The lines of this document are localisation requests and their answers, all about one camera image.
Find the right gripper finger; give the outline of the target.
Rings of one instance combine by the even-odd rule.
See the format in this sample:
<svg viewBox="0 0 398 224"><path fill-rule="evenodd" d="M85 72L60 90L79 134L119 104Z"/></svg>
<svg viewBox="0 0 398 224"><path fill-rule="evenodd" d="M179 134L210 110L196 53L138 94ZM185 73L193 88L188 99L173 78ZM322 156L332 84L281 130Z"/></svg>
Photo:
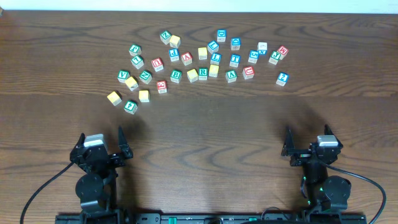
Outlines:
<svg viewBox="0 0 398 224"><path fill-rule="evenodd" d="M286 127L285 140L282 146L281 156L291 156L295 152L295 145L290 128Z"/></svg>
<svg viewBox="0 0 398 224"><path fill-rule="evenodd" d="M324 125L324 134L328 136L333 136L333 146L343 148L343 144L341 141L334 135L333 131L331 130L328 124Z"/></svg>

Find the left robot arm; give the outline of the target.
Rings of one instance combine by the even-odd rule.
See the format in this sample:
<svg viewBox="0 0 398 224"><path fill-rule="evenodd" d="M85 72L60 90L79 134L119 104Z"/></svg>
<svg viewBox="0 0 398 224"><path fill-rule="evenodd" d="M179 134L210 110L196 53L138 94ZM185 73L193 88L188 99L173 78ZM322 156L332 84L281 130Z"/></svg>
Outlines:
<svg viewBox="0 0 398 224"><path fill-rule="evenodd" d="M70 153L70 161L85 172L75 186L80 199L79 223L129 223L129 212L117 206L116 178L118 167L133 158L133 152L118 128L118 148L115 154L108 153L103 134L80 135Z"/></svg>

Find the green R block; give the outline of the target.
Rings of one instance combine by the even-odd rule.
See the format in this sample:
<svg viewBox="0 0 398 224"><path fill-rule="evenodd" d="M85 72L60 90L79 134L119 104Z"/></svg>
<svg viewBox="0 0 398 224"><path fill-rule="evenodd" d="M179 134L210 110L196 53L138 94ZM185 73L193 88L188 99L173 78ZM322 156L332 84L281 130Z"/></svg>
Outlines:
<svg viewBox="0 0 398 224"><path fill-rule="evenodd" d="M198 79L199 80L207 80L208 79L208 69L207 68L199 68L198 69Z"/></svg>

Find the green B block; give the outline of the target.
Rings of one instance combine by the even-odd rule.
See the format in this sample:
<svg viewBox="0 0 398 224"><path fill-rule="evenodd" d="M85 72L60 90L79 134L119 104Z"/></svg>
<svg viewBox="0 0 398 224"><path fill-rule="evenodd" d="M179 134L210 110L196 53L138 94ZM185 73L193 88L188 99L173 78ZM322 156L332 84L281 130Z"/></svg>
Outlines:
<svg viewBox="0 0 398 224"><path fill-rule="evenodd" d="M182 78L182 72L179 70L172 70L170 74L170 81L174 83L180 83Z"/></svg>

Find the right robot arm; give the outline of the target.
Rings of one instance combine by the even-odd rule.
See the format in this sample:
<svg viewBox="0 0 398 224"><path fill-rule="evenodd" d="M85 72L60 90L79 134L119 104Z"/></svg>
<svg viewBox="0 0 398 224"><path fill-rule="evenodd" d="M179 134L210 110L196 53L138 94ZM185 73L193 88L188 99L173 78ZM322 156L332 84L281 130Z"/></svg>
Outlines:
<svg viewBox="0 0 398 224"><path fill-rule="evenodd" d="M308 207L302 211L302 219L309 222L327 216L338 218L348 208L351 182L337 175L329 176L327 171L342 148L328 125L324 134L306 149L297 149L291 130L286 129L281 155L290 157L290 166L303 168L301 193L308 200Z"/></svg>

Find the blue T block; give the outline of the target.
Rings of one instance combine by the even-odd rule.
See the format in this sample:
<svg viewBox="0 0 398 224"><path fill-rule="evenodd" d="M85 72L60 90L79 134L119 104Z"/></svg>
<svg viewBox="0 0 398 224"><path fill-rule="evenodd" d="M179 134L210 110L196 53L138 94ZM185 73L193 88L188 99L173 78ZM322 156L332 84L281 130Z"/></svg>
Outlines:
<svg viewBox="0 0 398 224"><path fill-rule="evenodd" d="M240 55L232 54L229 61L229 66L234 68L239 67L240 59L241 59Z"/></svg>

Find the yellow O block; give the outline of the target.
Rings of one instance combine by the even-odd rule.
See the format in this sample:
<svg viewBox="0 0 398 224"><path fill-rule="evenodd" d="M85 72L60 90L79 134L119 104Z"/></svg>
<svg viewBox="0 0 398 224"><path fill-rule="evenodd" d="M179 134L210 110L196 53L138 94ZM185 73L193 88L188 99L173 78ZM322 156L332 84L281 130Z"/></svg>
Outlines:
<svg viewBox="0 0 398 224"><path fill-rule="evenodd" d="M219 66L211 64L209 67L208 76L216 78L218 76L218 71L219 71Z"/></svg>

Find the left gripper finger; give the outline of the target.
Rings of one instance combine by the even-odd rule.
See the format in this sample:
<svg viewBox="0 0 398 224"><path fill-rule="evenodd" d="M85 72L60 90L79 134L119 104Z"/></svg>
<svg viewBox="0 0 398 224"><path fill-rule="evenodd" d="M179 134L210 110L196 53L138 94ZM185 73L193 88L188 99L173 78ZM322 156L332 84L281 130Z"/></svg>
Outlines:
<svg viewBox="0 0 398 224"><path fill-rule="evenodd" d="M122 127L120 126L118 127L118 146L125 159L133 158L132 149L130 148L127 139L125 138Z"/></svg>
<svg viewBox="0 0 398 224"><path fill-rule="evenodd" d="M85 134L81 133L78 142L76 143L76 148L82 148L84 147L84 141L85 141Z"/></svg>

